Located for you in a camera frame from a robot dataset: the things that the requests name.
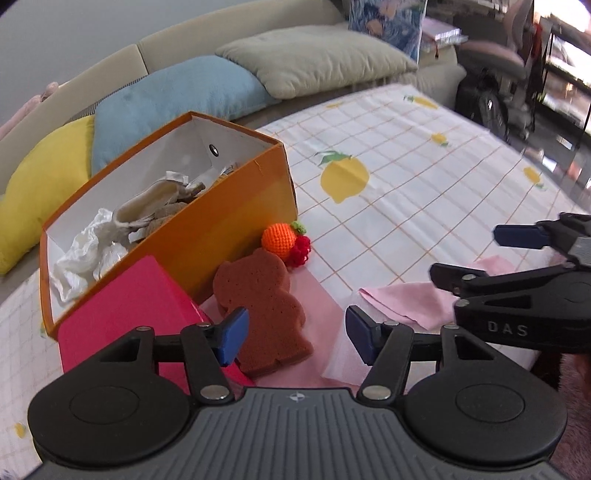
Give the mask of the brown bear sponge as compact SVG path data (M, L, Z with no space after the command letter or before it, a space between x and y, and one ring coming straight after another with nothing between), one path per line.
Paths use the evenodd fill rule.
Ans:
M238 307L249 312L249 333L238 353L238 367L257 378L304 361L314 353L304 338L304 308L290 293L287 267L263 248L222 263L213 279L221 312Z

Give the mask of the pink cloth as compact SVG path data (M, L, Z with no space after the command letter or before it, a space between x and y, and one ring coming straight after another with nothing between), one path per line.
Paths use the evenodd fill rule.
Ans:
M396 283L386 287L361 288L349 297L378 323L387 320L412 327L417 332L438 332L454 323L457 298L429 282Z

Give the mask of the orange crochet fruit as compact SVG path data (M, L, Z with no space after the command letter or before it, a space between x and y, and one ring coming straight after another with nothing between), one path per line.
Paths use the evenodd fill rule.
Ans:
M274 223L263 231L260 244L283 261L287 268L304 266L311 253L311 239L301 222Z

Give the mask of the round cream cloth pad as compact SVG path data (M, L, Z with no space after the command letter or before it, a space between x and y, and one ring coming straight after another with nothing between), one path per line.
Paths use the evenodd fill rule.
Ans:
M159 226L204 193L204 182L188 180L184 174L167 171L160 179L137 194L113 213L114 226L121 232L141 230L141 238L153 233Z

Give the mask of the silver white wrapping bundle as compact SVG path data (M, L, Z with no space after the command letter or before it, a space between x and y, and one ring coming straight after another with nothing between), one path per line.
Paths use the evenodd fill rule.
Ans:
M236 162L211 166L211 168L193 178L186 187L197 187L198 185L204 185L205 188L212 187L217 181L221 181L238 167L239 164Z

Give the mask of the white tissue paper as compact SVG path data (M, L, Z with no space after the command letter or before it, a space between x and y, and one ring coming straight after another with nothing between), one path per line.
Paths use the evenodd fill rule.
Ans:
M113 213L100 208L50 271L51 284L60 302L66 304L81 298L127 253L128 242L124 232L115 226Z

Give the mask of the red lidded candy box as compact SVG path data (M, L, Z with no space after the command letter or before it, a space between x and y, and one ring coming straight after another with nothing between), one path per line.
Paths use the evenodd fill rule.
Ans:
M158 336L176 335L193 324L211 325L206 332L212 348L211 318L151 257L145 257L110 282L62 321L58 345L64 372L94 355L129 331L147 326ZM235 361L222 372L231 386L252 387Z

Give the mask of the black metal shelf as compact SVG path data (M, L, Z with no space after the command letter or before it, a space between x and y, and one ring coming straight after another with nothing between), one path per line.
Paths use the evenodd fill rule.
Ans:
M564 128L590 139L590 3L536 1L543 29L542 92L538 103Z

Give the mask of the black backpack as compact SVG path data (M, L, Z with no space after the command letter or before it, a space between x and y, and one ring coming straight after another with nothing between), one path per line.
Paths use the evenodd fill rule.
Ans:
M508 140L508 109L500 95L499 82L487 71L469 73L460 82L454 110L499 139Z

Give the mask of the purple fluffy rug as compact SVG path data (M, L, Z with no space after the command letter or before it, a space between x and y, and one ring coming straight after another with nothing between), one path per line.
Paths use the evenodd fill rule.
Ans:
M571 479L590 478L590 356L540 353L531 373L557 390L568 420L551 463Z

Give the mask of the beige sofa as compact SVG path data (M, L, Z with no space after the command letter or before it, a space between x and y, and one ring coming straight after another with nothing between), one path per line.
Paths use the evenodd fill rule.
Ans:
M63 83L1 140L1 197L25 156L48 134L80 118L91 106L148 74L198 56L213 55L221 46L267 31L304 25L337 25L345 28L335 2L340 1L252 1L206 13L153 33L135 44L105 57L76 77ZM410 84L438 103L452 108L459 82L466 70L458 63L453 46L435 54L421 54L415 73L401 74L394 83ZM270 107L271 113L254 113L247 126L294 113L298 105L310 106L320 99L335 98L335 92L317 94L308 100Z

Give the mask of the cluttered desk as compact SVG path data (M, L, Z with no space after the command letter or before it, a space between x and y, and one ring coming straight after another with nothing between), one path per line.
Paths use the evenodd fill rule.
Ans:
M533 38L532 1L429 1L427 16L461 29L470 40L520 50Z

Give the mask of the yellow pillow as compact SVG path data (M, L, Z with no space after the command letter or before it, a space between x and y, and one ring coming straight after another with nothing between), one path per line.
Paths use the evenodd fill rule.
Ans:
M94 118L43 138L12 174L1 199L1 273L39 243L42 225L91 175Z

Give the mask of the blue pillow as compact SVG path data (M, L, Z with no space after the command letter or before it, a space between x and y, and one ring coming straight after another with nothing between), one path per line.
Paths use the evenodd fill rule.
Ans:
M255 74L215 55L155 71L97 104L91 173L187 112L231 121L277 102Z

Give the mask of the blue patterned cushion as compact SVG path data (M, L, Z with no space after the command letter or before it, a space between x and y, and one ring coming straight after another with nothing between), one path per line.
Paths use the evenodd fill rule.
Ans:
M427 1L360 0L349 2L349 30L369 34L418 62Z

